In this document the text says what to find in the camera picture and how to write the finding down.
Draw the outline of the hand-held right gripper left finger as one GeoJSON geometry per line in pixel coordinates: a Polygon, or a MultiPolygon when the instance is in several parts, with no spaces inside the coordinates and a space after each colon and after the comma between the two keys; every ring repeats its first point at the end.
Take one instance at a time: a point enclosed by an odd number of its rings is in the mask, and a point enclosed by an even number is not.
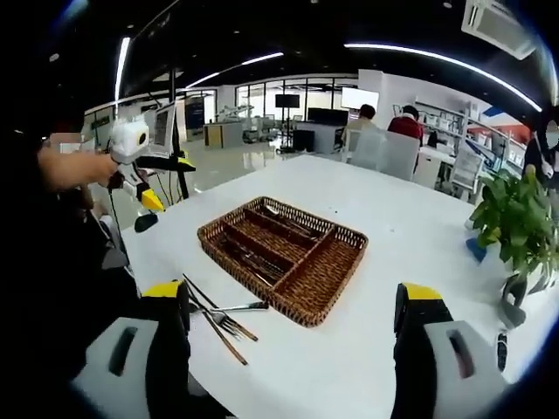
{"type": "Polygon", "coordinates": [[[189,416],[190,319],[182,282],[141,297],[87,348],[72,391],[92,418],[189,416]]]}

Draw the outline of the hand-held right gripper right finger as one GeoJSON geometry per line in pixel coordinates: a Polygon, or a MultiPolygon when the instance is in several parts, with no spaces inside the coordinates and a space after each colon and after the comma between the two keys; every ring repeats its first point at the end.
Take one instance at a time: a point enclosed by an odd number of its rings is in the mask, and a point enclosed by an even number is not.
{"type": "Polygon", "coordinates": [[[487,418],[507,389],[496,350],[430,287],[397,286],[394,334],[393,418],[487,418]]]}

